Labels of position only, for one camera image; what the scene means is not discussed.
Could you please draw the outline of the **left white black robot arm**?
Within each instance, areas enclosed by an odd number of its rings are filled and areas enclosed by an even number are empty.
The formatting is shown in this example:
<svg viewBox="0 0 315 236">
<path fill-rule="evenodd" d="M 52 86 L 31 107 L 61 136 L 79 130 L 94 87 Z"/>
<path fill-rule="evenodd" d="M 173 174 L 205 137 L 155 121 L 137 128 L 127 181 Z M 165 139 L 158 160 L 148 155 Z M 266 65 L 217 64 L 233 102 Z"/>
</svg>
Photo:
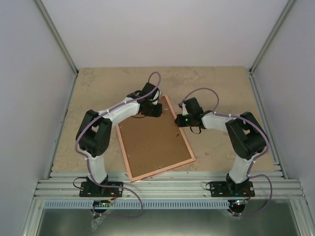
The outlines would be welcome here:
<svg viewBox="0 0 315 236">
<path fill-rule="evenodd" d="M 160 117 L 160 97 L 159 88 L 147 82 L 142 90 L 127 95 L 109 109 L 99 112 L 89 110 L 85 113 L 75 138 L 75 151 L 86 160 L 88 179 L 92 182 L 91 191 L 96 196 L 103 196 L 108 190 L 104 154 L 109 147 L 113 127 L 137 114 Z"/>
</svg>

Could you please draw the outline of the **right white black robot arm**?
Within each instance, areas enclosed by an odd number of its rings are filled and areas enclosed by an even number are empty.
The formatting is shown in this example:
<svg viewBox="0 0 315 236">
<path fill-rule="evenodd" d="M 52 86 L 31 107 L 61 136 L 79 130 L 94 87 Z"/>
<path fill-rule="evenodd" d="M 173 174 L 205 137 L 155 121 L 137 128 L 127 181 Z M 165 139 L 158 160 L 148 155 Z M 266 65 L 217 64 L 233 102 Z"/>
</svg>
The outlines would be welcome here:
<svg viewBox="0 0 315 236">
<path fill-rule="evenodd" d="M 178 127 L 220 130 L 228 134 L 236 157 L 226 175 L 225 186 L 229 195 L 238 196 L 249 181 L 254 162 L 270 147 L 266 133 L 251 112 L 231 115 L 204 111 L 194 97 L 183 101 L 179 107 L 182 113 L 175 118 Z"/>
</svg>

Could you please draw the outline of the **clear plastic bag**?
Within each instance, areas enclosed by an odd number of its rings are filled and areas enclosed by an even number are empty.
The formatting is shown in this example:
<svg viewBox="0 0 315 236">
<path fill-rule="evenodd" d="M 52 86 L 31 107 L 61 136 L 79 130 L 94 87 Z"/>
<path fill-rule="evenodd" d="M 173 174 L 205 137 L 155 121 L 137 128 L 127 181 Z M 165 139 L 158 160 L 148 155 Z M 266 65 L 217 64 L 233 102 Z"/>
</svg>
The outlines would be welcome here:
<svg viewBox="0 0 315 236">
<path fill-rule="evenodd" d="M 95 232 L 98 226 L 103 222 L 103 217 L 100 215 L 93 215 L 93 219 L 91 221 L 91 231 Z"/>
</svg>

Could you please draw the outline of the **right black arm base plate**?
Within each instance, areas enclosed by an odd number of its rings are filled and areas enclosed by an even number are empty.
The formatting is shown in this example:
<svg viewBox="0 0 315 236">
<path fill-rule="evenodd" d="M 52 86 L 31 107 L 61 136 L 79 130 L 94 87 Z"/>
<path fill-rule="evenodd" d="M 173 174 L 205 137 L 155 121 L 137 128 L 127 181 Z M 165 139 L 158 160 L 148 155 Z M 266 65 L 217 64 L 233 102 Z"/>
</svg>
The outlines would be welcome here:
<svg viewBox="0 0 315 236">
<path fill-rule="evenodd" d="M 205 185 L 212 197 L 254 197 L 255 191 L 251 181 L 234 184 L 227 181 L 211 181 Z"/>
</svg>

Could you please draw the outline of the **aluminium rail platform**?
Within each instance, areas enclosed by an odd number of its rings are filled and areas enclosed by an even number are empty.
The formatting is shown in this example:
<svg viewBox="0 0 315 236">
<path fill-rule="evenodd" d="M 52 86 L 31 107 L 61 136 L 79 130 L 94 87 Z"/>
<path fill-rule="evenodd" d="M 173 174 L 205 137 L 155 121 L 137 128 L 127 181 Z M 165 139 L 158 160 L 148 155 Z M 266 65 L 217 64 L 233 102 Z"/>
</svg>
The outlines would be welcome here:
<svg viewBox="0 0 315 236">
<path fill-rule="evenodd" d="M 85 172 L 51 172 L 46 179 L 37 182 L 31 208 L 22 234 L 35 236 L 39 232 L 44 204 L 47 200 L 93 200 L 92 197 L 79 197 L 79 190 L 72 185 L 77 177 L 85 177 Z M 273 172 L 253 172 L 252 182 L 255 196 L 252 200 L 288 200 L 302 236 L 313 236 L 315 227 L 309 213 L 300 181 L 288 179 L 279 165 Z M 132 192 L 123 192 L 122 200 L 227 200 L 214 198 L 206 190 L 210 181 L 225 179 L 224 172 L 164 172 L 143 180 L 130 182 L 127 173 L 110 172 L 110 181 L 121 181 Z"/>
</svg>

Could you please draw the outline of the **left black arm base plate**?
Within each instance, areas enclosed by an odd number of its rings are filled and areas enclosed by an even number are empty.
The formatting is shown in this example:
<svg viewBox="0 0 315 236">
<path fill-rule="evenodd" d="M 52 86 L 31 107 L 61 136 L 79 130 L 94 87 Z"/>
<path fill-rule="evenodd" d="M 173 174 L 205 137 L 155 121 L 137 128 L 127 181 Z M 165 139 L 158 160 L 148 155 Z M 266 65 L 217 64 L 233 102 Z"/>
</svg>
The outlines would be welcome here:
<svg viewBox="0 0 315 236">
<path fill-rule="evenodd" d="M 111 197 L 117 198 L 122 196 L 123 182 L 108 181 L 106 179 L 101 185 L 109 185 L 109 187 L 101 187 L 96 185 L 88 177 L 77 177 L 73 182 L 73 186 L 79 189 L 80 197 Z"/>
</svg>

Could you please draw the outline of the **left aluminium corner post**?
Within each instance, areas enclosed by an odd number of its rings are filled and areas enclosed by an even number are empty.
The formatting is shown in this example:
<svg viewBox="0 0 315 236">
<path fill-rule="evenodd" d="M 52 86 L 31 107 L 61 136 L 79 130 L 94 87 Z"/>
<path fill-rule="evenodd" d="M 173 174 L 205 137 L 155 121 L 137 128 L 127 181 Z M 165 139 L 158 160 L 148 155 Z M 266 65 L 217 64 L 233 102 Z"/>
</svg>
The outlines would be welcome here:
<svg viewBox="0 0 315 236">
<path fill-rule="evenodd" d="M 66 45 L 64 44 L 51 16 L 49 15 L 49 12 L 44 5 L 42 0 L 34 0 L 33 1 L 37 9 L 39 10 L 40 14 L 42 15 L 48 29 L 50 30 L 51 34 L 53 35 L 56 43 L 58 44 L 63 56 L 65 57 L 69 67 L 71 68 L 72 72 L 75 76 L 78 75 L 79 70 L 77 69 L 68 49 L 66 48 Z"/>
</svg>

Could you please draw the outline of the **aluminium corner post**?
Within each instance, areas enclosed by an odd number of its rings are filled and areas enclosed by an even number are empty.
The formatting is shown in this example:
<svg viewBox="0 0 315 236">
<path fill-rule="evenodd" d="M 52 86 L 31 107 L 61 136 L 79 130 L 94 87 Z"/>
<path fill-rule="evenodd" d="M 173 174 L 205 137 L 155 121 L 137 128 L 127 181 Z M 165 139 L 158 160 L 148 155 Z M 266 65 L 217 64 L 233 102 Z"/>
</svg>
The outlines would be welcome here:
<svg viewBox="0 0 315 236">
<path fill-rule="evenodd" d="M 49 12 L 44 5 L 42 0 L 34 0 L 33 1 L 37 9 L 39 10 L 40 14 L 42 15 L 48 29 L 50 30 L 51 34 L 53 35 L 56 43 L 58 44 L 63 56 L 65 57 L 69 67 L 71 68 L 72 72 L 75 76 L 78 75 L 79 70 L 77 69 L 68 49 L 66 48 L 66 45 L 64 44 L 51 16 L 49 15 Z"/>
<path fill-rule="evenodd" d="M 263 59 L 264 55 L 266 54 L 268 48 L 271 46 L 272 42 L 276 38 L 277 34 L 279 33 L 281 27 L 285 23 L 286 19 L 288 18 L 290 12 L 292 11 L 294 5 L 297 3 L 297 0 L 288 0 L 281 11 L 278 19 L 276 20 L 272 30 L 270 31 L 268 37 L 266 38 L 262 48 L 260 49 L 257 57 L 255 58 L 252 66 L 248 69 L 249 74 L 252 76 L 256 69 L 258 68 L 261 60 Z"/>
</svg>

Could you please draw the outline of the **right aluminium corner post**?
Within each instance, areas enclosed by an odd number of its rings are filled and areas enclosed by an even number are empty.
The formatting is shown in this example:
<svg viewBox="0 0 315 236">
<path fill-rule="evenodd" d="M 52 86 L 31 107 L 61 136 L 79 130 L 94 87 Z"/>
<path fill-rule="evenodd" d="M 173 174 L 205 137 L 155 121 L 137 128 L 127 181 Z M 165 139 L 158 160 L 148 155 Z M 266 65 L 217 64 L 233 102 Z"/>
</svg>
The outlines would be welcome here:
<svg viewBox="0 0 315 236">
<path fill-rule="evenodd" d="M 276 20 L 272 30 L 270 31 L 268 37 L 266 38 L 262 48 L 260 49 L 257 57 L 255 58 L 252 66 L 248 69 L 249 74 L 252 76 L 256 69 L 258 68 L 261 60 L 263 59 L 264 55 L 266 54 L 268 48 L 271 46 L 272 42 L 276 38 L 277 34 L 279 33 L 281 27 L 285 23 L 286 19 L 288 18 L 290 12 L 292 11 L 294 5 L 297 3 L 297 0 L 288 0 L 281 11 L 278 19 Z"/>
</svg>

